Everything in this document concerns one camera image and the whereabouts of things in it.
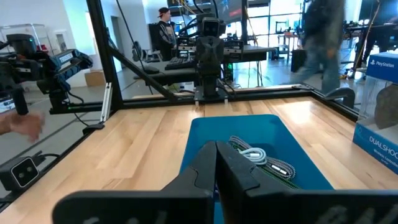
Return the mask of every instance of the cardboard box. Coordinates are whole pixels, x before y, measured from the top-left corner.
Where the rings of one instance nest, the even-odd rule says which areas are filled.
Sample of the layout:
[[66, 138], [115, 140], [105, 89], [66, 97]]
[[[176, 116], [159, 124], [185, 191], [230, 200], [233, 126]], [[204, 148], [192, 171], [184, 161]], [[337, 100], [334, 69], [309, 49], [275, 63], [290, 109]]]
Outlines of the cardboard box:
[[354, 143], [398, 174], [398, 55], [369, 60]]
[[102, 70], [92, 70], [85, 74], [87, 86], [105, 86], [105, 76]]

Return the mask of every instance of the blue bin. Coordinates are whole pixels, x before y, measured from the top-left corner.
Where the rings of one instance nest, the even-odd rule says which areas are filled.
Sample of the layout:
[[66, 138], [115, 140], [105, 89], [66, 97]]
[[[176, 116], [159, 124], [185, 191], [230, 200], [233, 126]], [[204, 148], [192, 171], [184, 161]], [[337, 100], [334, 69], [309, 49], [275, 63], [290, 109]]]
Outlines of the blue bin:
[[[272, 114], [194, 119], [180, 171], [191, 163], [206, 142], [227, 142], [231, 136], [264, 149], [267, 156], [292, 164], [297, 171], [292, 182], [301, 189], [333, 189], [280, 118]], [[223, 223], [220, 203], [216, 203], [215, 223]]]

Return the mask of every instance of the black jacket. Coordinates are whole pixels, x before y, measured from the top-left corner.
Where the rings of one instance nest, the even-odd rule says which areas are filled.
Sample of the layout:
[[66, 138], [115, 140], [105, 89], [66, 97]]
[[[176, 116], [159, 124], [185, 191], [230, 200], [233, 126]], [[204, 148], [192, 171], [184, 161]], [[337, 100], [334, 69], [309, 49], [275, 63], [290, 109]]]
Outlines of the black jacket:
[[166, 22], [159, 21], [157, 25], [159, 30], [157, 48], [160, 50], [163, 60], [170, 60], [172, 58], [172, 48], [176, 44], [174, 31], [172, 26]]

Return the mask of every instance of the white cable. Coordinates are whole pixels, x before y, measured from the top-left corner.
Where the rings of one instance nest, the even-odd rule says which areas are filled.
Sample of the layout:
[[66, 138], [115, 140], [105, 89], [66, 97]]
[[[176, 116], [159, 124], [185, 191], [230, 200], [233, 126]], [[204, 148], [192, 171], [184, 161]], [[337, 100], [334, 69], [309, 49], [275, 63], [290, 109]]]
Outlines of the white cable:
[[250, 148], [250, 149], [240, 151], [240, 153], [244, 157], [246, 157], [247, 159], [249, 159], [250, 161], [255, 163], [255, 165], [262, 166], [267, 163], [267, 154], [263, 149]]

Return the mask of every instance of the desk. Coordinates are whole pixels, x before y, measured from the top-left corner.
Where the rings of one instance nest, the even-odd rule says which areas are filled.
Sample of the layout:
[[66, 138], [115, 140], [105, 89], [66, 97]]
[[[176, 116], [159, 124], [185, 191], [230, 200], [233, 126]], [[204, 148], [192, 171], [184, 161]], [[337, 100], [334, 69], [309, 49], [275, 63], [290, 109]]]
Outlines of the desk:
[[[243, 59], [240, 62], [253, 62], [267, 60], [267, 52], [276, 50], [273, 47], [258, 47], [245, 45], [243, 51]], [[224, 58], [224, 62], [229, 62], [229, 57]], [[149, 65], [159, 69], [159, 74], [150, 75], [161, 85], [172, 85], [174, 83], [182, 82], [192, 82], [196, 79], [196, 72], [194, 68], [184, 68], [176, 70], [165, 70], [164, 68], [168, 62], [154, 62]], [[137, 75], [134, 76], [135, 80], [140, 80], [141, 78]]]
[[352, 143], [354, 123], [313, 98], [121, 110], [24, 195], [0, 223], [51, 223], [78, 190], [160, 190], [179, 172], [190, 125], [204, 116], [276, 114], [336, 189], [397, 189], [398, 176]]
[[[184, 68], [176, 70], [165, 70], [164, 68], [168, 62], [154, 62], [149, 65], [159, 69], [160, 73], [149, 75], [161, 85], [172, 85], [174, 83], [182, 82], [192, 82], [196, 79], [196, 71], [194, 68]], [[141, 78], [134, 75], [135, 80], [140, 80]]]
[[296, 40], [296, 38], [299, 38], [300, 36], [299, 35], [297, 35], [297, 34], [290, 34], [290, 35], [288, 35], [288, 34], [284, 34], [284, 35], [278, 35], [278, 43], [279, 43], [279, 39], [281, 38], [281, 37], [283, 37], [284, 38], [284, 44], [283, 44], [283, 48], [287, 48], [287, 51], [286, 52], [279, 52], [280, 54], [287, 54], [287, 61], [289, 62], [289, 59], [290, 59], [290, 38], [293, 38], [293, 50], [294, 50], [294, 43], [295, 43], [295, 40]]

